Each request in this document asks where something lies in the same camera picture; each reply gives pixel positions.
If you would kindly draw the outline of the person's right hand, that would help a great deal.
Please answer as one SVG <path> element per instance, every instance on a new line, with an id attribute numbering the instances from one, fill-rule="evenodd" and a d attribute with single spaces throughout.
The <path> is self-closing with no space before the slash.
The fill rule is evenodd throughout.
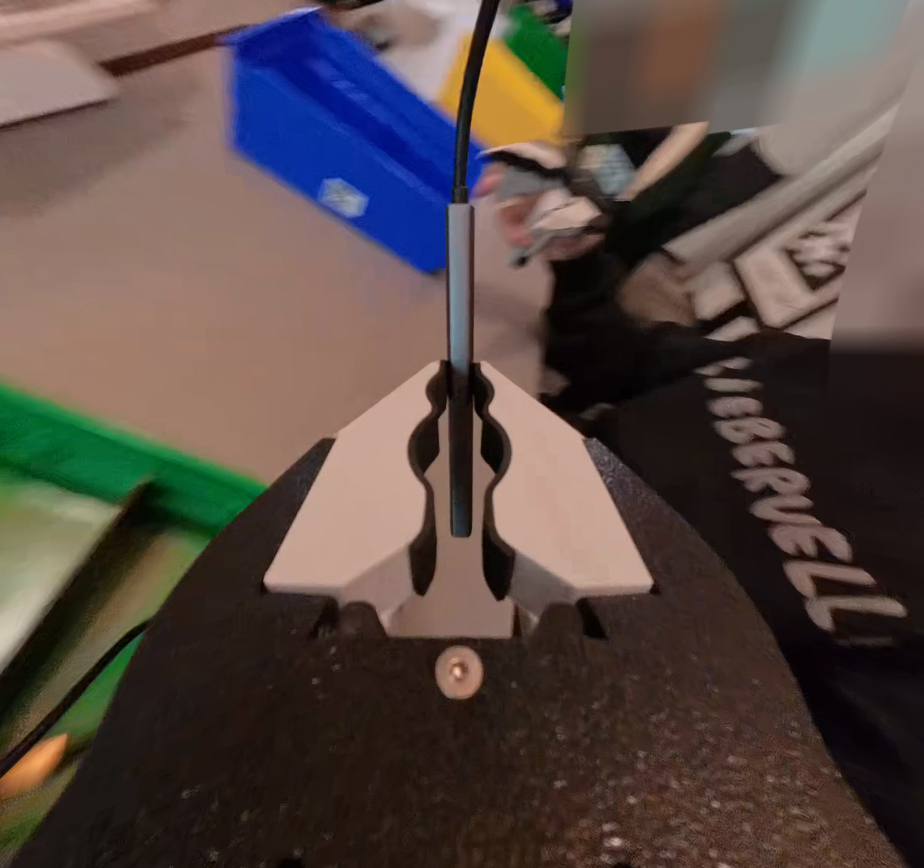
<path id="1" fill-rule="evenodd" d="M 540 193 L 510 193 L 504 186 L 519 174 L 502 163 L 487 165 L 476 185 L 476 196 L 488 204 L 506 243 L 513 249 L 525 250 L 533 242 L 529 223 Z"/>

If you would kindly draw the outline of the document stand with instruction sheet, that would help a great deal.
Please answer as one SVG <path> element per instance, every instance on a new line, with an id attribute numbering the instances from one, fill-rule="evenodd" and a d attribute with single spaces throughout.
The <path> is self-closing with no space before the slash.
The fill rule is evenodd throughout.
<path id="1" fill-rule="evenodd" d="M 164 0 L 1 0 L 2 127 L 111 100 L 114 78 L 65 42 Z"/>

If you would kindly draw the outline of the blue plastic bin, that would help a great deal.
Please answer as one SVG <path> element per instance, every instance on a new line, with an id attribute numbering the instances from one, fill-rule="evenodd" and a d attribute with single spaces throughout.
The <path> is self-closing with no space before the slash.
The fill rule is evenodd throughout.
<path id="1" fill-rule="evenodd" d="M 455 122 L 315 9 L 223 45 L 230 146 L 415 270 L 444 270 Z"/>

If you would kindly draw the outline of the green plastic bin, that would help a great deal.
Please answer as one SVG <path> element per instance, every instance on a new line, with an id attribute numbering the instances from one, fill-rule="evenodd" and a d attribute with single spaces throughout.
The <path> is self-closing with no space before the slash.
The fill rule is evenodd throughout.
<path id="1" fill-rule="evenodd" d="M 2 866 L 73 780 L 147 625 L 265 488 L 2 385 Z"/>
<path id="2" fill-rule="evenodd" d="M 504 43 L 557 99 L 564 99 L 568 45 L 527 5 L 511 9 Z"/>

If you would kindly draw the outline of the person's right forearm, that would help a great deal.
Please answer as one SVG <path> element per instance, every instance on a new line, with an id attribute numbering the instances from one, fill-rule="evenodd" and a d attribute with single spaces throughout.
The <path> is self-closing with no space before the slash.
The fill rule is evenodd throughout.
<path id="1" fill-rule="evenodd" d="M 604 240 L 545 257 L 539 401 L 560 415 L 615 405 L 723 357 L 723 343 L 676 322 L 643 323 L 618 299 L 626 271 Z"/>

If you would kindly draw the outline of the yellow plastic bin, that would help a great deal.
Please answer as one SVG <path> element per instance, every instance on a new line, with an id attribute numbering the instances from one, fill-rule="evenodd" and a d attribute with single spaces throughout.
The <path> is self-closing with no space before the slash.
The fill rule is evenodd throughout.
<path id="1" fill-rule="evenodd" d="M 483 149 L 526 142 L 558 144 L 563 103 L 498 39 L 479 75 L 471 139 Z"/>

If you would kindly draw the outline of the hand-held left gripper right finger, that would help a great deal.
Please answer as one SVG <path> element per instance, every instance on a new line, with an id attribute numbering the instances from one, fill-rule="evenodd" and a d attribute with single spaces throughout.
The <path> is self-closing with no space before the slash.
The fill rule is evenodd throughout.
<path id="1" fill-rule="evenodd" d="M 473 390 L 492 472 L 481 543 L 493 597 L 543 613 L 650 594 L 653 575 L 584 436 L 487 363 L 475 366 Z"/>

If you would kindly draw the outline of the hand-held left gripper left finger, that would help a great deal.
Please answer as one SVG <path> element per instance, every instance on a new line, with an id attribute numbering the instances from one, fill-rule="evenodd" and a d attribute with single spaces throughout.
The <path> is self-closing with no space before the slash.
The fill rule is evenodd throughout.
<path id="1" fill-rule="evenodd" d="M 275 594 L 365 603 L 394 613 L 436 569 L 433 488 L 445 366 L 410 377 L 335 437 L 263 584 Z"/>

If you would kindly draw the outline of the dark grey USB hub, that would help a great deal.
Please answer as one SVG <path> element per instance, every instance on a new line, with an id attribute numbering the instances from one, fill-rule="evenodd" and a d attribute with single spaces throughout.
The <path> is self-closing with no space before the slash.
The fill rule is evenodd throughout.
<path id="1" fill-rule="evenodd" d="M 446 212 L 449 518 L 451 534 L 457 538 L 471 536 L 474 504 L 474 207 L 468 191 L 469 149 L 479 78 L 501 2 L 481 0 L 473 28 L 456 112 L 452 201 Z"/>

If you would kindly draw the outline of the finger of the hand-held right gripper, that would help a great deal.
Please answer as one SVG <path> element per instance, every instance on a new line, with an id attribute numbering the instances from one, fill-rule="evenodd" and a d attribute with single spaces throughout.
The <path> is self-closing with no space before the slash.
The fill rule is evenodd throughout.
<path id="1" fill-rule="evenodd" d="M 570 190 L 572 173 L 568 161 L 566 152 L 550 143 L 516 143 L 487 150 L 487 166 L 503 170 L 494 189 L 497 197 Z"/>
<path id="2" fill-rule="evenodd" d="M 538 204 L 526 221 L 528 243 L 514 252 L 514 262 L 526 264 L 555 243 L 605 233 L 607 225 L 607 216 L 588 199 L 572 199 L 553 207 Z"/>

